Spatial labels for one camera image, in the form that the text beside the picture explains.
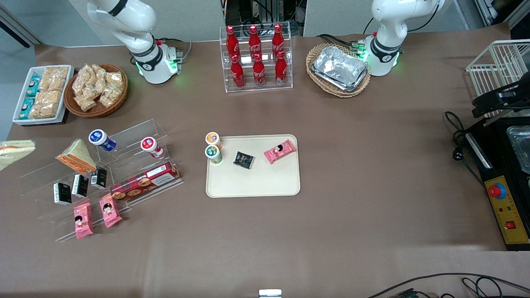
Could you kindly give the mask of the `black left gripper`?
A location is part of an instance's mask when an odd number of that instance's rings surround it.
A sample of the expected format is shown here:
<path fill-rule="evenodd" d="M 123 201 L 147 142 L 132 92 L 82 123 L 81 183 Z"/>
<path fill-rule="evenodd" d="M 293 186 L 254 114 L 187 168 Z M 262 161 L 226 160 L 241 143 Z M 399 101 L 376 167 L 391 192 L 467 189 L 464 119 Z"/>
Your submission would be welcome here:
<path fill-rule="evenodd" d="M 472 115 L 479 118 L 500 109 L 525 110 L 530 107 L 530 83 L 520 80 L 516 86 L 498 93 L 485 93 L 472 101 Z"/>

